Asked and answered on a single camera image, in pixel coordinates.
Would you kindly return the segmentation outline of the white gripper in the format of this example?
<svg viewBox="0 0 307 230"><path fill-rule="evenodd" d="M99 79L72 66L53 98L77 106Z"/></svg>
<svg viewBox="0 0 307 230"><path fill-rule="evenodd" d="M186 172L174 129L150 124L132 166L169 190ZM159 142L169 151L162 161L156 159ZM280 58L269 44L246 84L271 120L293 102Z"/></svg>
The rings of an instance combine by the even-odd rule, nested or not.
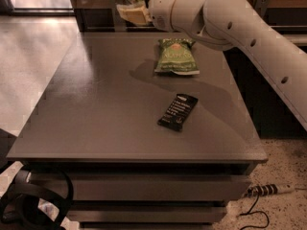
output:
<svg viewBox="0 0 307 230"><path fill-rule="evenodd" d="M172 9L176 0L150 0L149 7L144 2L130 5L117 5L122 19L136 25L147 26L151 22L161 31L172 32Z"/></svg>

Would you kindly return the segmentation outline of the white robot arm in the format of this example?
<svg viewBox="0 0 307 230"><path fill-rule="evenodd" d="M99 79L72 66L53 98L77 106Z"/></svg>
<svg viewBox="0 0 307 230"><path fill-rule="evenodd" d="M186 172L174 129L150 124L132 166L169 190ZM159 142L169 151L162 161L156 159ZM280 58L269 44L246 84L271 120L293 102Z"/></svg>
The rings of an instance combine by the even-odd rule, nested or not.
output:
<svg viewBox="0 0 307 230"><path fill-rule="evenodd" d="M214 50L239 48L307 128L307 54L247 0L128 0L117 11L136 26L182 32Z"/></svg>

